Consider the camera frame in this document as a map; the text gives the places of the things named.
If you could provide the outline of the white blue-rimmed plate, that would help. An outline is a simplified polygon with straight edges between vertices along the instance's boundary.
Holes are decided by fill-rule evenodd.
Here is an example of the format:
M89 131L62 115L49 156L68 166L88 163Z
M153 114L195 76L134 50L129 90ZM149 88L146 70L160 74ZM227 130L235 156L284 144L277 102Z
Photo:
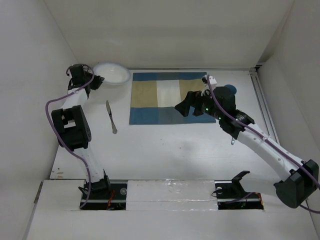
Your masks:
M98 63L93 70L97 76L104 78L104 84L123 85L131 79L130 71L123 65L114 62Z

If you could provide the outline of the blue cup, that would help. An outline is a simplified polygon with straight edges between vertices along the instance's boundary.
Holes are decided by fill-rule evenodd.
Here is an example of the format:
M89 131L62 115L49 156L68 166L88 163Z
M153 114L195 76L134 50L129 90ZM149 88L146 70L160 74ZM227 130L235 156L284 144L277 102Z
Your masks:
M228 88L234 95L237 93L237 88L234 85L226 84L224 87Z

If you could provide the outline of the blue beige cloth placemat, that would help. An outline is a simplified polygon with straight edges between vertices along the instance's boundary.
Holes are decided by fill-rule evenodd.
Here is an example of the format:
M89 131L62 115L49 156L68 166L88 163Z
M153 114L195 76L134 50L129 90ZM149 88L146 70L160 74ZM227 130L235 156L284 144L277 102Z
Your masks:
M201 91L206 72L135 72L132 76L130 125L180 125L215 123L203 114L193 116L194 108L183 117L175 106L189 91Z

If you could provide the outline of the silver knife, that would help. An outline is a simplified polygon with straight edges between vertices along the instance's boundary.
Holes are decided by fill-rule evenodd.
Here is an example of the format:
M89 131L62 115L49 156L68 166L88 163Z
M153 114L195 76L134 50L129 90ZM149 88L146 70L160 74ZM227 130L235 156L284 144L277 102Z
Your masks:
M106 105L107 113L108 113L109 118L110 118L112 133L113 134L117 134L118 130L117 130L117 127L116 127L116 125L114 123L111 106L110 106L110 103L109 103L108 100L105 102L105 105Z

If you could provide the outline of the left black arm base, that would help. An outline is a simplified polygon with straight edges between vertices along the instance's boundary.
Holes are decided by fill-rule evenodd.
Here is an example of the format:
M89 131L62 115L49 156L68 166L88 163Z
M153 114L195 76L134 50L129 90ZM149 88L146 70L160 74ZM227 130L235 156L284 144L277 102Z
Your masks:
M92 191L88 202L81 207L84 211L122 211L126 210L128 182L112 180L111 191Z

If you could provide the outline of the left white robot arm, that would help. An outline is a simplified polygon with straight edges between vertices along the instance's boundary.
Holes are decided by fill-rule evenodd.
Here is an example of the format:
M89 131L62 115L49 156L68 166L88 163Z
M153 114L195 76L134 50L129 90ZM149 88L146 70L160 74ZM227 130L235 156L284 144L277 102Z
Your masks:
M92 132L83 110L91 91L97 90L104 78L95 75L86 64L69 66L66 75L70 77L67 95L59 98L65 100L64 104L49 113L47 103L46 114L59 145L84 164L88 180L79 187L83 197L89 200L107 199L112 196L113 190L109 177L90 146Z

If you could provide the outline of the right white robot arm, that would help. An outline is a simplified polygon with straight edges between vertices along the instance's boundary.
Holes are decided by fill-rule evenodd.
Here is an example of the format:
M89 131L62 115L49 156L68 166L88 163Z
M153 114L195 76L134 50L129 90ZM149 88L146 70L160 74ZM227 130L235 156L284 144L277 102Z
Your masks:
M243 170L231 180L217 184L214 193L235 205L254 193L277 197L287 207L296 209L320 187L319 165L312 159L304 161L290 154L246 113L236 108L236 96L227 86L204 91L189 91L175 107L183 117L208 115L218 121L220 128L234 140L242 143L264 160L277 174L275 179L249 177Z

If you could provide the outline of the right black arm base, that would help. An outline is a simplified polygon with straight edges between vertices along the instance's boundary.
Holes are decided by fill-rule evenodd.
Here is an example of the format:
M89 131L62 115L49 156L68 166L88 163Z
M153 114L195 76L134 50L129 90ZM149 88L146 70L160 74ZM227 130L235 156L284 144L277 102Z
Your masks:
M242 178L249 173L244 170L231 180L215 181L211 196L217 199L218 210L264 210L261 194L246 192L241 185Z

